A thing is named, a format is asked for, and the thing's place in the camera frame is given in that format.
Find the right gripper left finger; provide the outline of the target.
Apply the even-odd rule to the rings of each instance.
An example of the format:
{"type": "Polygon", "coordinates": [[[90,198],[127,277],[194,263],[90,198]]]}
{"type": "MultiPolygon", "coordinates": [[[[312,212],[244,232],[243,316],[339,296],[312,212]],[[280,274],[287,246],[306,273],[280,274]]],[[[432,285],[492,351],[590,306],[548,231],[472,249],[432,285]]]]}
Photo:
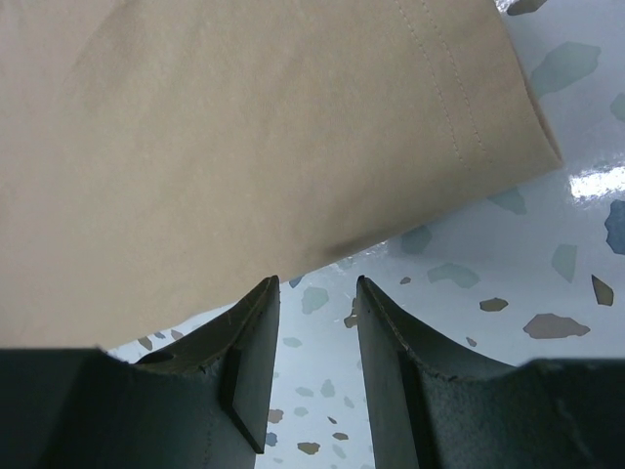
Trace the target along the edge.
{"type": "Polygon", "coordinates": [[[1,353],[5,468],[251,468],[264,451],[279,281],[134,363],[99,349],[1,353]]]}

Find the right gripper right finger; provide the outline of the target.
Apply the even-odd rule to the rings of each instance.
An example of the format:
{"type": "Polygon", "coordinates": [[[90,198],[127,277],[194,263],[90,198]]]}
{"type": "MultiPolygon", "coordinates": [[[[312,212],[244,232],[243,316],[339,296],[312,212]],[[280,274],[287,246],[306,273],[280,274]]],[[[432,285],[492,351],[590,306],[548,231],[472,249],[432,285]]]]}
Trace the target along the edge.
{"type": "Polygon", "coordinates": [[[623,361],[499,362],[414,318],[368,277],[354,311],[377,467],[623,466],[623,361]]]}

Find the beige t shirt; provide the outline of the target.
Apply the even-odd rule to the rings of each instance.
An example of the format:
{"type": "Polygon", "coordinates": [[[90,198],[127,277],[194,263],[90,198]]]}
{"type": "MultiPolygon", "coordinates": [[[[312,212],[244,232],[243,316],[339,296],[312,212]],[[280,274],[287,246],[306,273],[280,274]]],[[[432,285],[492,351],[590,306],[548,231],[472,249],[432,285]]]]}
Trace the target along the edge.
{"type": "Polygon", "coordinates": [[[1,343],[114,348],[561,163],[491,1],[5,1],[1,343]]]}

